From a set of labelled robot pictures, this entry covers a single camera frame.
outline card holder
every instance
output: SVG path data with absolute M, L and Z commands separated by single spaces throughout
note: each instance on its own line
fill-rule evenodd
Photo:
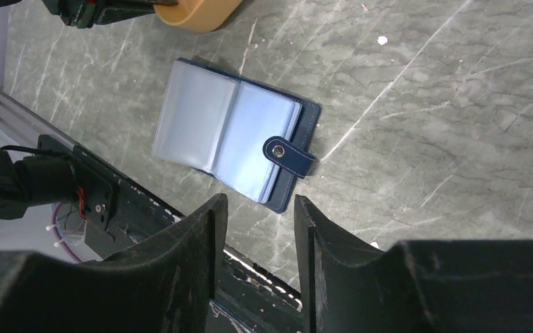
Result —
M 320 113 L 313 101 L 180 58 L 171 70 L 153 155 L 201 170 L 281 213 L 297 177 L 306 176 L 314 161 L 297 157 L 312 157 L 306 150 Z M 267 145 L 273 138 L 286 149 L 281 157 Z

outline purple cable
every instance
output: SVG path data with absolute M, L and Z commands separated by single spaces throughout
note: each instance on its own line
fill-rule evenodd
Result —
M 57 203 L 54 207 L 54 210 L 52 211 L 52 219 L 51 222 L 54 225 L 54 228 L 52 230 L 54 231 L 54 236 L 56 236 L 56 239 L 60 242 L 60 245 L 64 249 L 64 251 L 77 263 L 83 262 L 79 257 L 77 257 L 74 252 L 72 252 L 71 248 L 66 244 L 66 241 L 63 240 L 62 235 L 60 234 L 60 231 L 58 230 L 58 225 L 56 224 L 56 217 L 58 216 L 58 211 L 60 211 L 60 208 L 62 207 L 62 203 Z

